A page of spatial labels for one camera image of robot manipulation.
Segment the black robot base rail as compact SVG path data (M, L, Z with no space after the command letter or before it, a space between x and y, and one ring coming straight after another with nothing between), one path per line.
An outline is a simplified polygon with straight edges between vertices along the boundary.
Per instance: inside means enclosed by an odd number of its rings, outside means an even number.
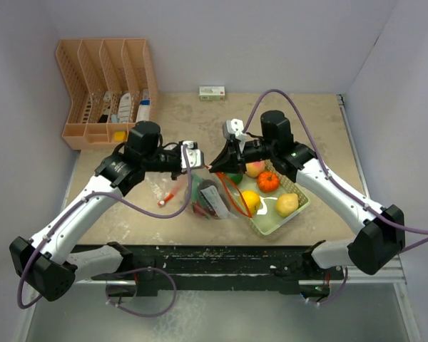
M340 281L340 267L323 270L307 257L306 246L127 245L131 260L120 269L94 277L108 284L137 284L139 296L160 290L276 291L313 296L328 293Z

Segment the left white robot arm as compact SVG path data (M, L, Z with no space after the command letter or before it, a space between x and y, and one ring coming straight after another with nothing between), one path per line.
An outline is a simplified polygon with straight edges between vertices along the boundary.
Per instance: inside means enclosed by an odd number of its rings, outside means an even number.
M191 175L203 164L198 144L191 140L163 144L161 128L151 121L137 123L125 142L118 144L95 169L87 185L52 222L31 238L17 237L10 244L12 262L19 276L17 304L24 303L23 290L29 285L40 299L55 301L77 281L103 274L125 279L133 269L133 253L117 242L87 252L73 252L79 239L115 203L121 202L146 216L172 219L172 214L148 212L126 201L125 196L140 184L148 172L169 172L172 178Z

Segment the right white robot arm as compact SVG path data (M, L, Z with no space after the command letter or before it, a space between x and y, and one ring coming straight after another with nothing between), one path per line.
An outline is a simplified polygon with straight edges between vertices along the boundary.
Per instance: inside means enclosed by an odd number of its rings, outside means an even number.
M311 191L328 205L355 234L352 239L322 240L303 254L303 271L319 279L334 266L356 266L368 275L376 274L405 247L405 234L393 225L403 224L397 206L383 207L349 186L333 171L324 171L320 157L297 142L290 121L279 110L260 116L262 135L249 140L243 122L223 124L224 148L210 164L211 172L244 173L251 162L268 160L274 169L292 182Z

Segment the pink dragon fruit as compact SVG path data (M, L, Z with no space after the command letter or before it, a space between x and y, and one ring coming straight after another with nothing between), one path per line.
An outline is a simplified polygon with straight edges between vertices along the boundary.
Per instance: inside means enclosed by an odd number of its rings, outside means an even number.
M213 207L211 206L209 201L206 201L204 199L200 199L197 196L197 186L203 180L209 180L209 179L205 179L205 178L199 177L197 175L193 175L191 191L189 192L188 187L186 187L185 192L184 192L184 197L187 194L190 194L190 203L189 203L188 208L192 209L193 213L196 216L206 218L206 219L211 219L211 218L218 219L219 216L216 214L215 210L213 209Z

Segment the peach fruit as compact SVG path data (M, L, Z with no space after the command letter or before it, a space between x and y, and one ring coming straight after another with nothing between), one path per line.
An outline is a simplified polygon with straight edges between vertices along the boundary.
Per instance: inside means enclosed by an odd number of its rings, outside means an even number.
M249 162L246 164L245 174L251 178L257 178L262 172L265 171L265 162Z

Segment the green avocado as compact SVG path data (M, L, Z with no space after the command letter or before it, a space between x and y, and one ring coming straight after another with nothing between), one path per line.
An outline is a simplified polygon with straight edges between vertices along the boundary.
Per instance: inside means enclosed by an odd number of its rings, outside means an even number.
M226 173L225 174L235 185L238 185L243 180L243 175L238 173Z

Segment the clear zip top bag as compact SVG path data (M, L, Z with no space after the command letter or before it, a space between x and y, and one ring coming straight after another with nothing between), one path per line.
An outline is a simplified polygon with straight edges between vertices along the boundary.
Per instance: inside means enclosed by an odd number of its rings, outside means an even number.
M168 174L148 174L146 182L156 197L156 207L169 213L185 204L184 212L201 219L251 218L238 185L239 174L210 173L205 167L193 170L191 181L186 175L172 180Z

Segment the yellow lemon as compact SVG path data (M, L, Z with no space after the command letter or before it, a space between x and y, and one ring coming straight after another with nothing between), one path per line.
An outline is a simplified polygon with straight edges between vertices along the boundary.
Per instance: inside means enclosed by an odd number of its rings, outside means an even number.
M252 190L245 190L242 192L242 197L249 212L254 215L261 205L260 195Z

